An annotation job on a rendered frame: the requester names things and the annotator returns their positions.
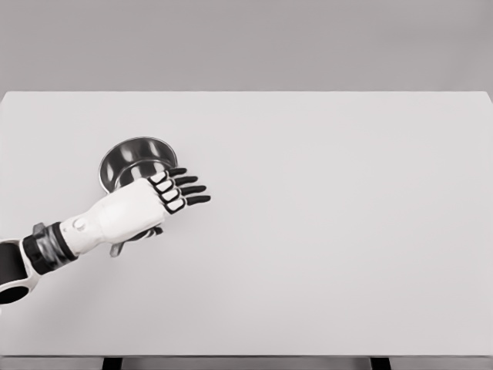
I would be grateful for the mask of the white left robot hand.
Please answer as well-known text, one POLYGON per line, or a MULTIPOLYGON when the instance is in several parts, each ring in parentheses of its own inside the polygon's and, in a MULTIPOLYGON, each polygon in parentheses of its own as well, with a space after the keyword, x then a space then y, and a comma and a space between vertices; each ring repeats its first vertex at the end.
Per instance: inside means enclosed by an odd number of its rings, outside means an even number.
POLYGON ((206 186, 185 168, 139 178, 96 204, 102 240, 111 244, 160 234, 166 218, 211 201, 206 186))

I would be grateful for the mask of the steel pot with handle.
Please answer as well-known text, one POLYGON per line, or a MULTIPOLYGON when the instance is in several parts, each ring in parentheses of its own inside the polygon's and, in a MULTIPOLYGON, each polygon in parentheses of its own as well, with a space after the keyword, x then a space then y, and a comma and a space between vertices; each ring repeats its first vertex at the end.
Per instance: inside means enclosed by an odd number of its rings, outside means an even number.
MULTIPOLYGON (((177 166, 176 153, 168 143, 149 136, 134 137, 116 144, 102 158, 99 184, 107 197, 139 178, 151 177, 177 166)), ((111 244, 110 256, 118 257, 127 242, 111 244)))

